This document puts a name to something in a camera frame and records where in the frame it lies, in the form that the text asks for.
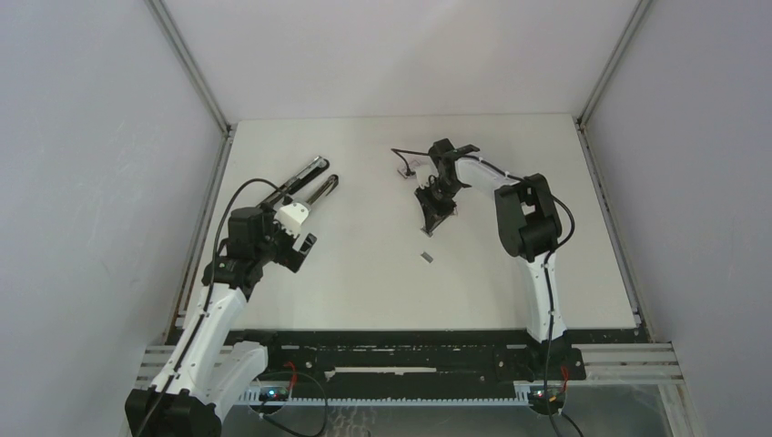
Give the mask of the black stapler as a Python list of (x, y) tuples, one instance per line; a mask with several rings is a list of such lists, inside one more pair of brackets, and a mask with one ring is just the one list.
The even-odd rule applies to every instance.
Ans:
[(261, 201), (261, 204), (274, 206), (280, 201), (283, 201), (286, 197), (293, 196), (307, 186), (314, 178), (325, 172), (329, 167), (330, 162), (326, 158), (316, 156), (297, 174), (287, 179), (273, 193), (264, 198)]

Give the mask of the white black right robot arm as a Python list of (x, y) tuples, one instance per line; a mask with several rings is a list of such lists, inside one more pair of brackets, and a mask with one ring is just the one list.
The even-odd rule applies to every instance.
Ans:
[(556, 199), (542, 174), (514, 176), (477, 155), (474, 145), (454, 147), (441, 139), (426, 153), (434, 170), (419, 170), (415, 190), (422, 210), (422, 231), (431, 235), (456, 210), (455, 196), (463, 188), (475, 188), (494, 204), (497, 232), (503, 250), (521, 270), (528, 308), (526, 331), (538, 343), (525, 358), (527, 370), (548, 379), (559, 371), (563, 358), (546, 343), (566, 331), (554, 292), (555, 252), (563, 227)]

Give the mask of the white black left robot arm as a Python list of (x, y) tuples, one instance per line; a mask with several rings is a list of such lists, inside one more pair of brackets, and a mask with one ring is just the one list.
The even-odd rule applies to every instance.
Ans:
[(221, 365), (216, 361), (239, 314), (270, 263), (299, 271), (316, 242), (301, 227), (309, 204), (290, 202), (237, 208), (219, 227), (227, 232), (205, 267), (192, 319), (161, 371), (125, 403), (134, 436), (219, 436), (239, 396), (257, 376), (278, 377), (283, 353), (257, 341), (237, 343)]

